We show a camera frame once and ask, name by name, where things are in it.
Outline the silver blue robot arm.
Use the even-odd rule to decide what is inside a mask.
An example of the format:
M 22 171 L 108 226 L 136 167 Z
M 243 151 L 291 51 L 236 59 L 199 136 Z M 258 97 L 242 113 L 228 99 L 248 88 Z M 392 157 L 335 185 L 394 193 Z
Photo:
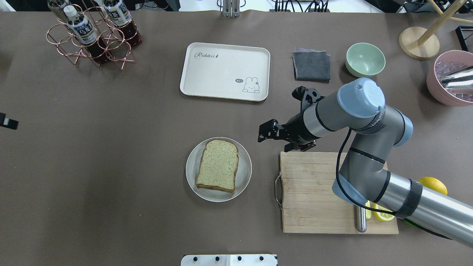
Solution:
M 332 186 L 339 198 L 362 208 L 366 201 L 380 204 L 381 213 L 472 246 L 471 206 L 384 169 L 392 148 L 412 136 L 413 124 L 401 111 L 385 104 L 375 81 L 358 78 L 329 96 L 299 86 L 292 96 L 300 101 L 300 112 L 283 125 L 275 119 L 261 124 L 258 142 L 284 140 L 286 152 L 306 151 L 317 139 L 348 128 L 355 137 L 344 162 L 336 163 Z

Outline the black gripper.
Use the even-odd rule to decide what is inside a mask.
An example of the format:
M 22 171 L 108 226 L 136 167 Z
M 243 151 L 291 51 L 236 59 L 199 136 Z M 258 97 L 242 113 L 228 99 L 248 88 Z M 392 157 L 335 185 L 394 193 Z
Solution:
M 323 99 L 324 96 L 321 96 L 316 89 L 305 86 L 298 86 L 291 92 L 291 96 L 300 101 L 300 113 L 283 124 L 280 130 L 276 119 L 262 123 L 259 126 L 258 143 L 267 139 L 280 140 L 283 137 L 288 142 L 284 146 L 286 153 L 291 150 L 307 151 L 316 146 L 318 137 L 309 132 L 303 119 L 303 113 L 307 108 Z

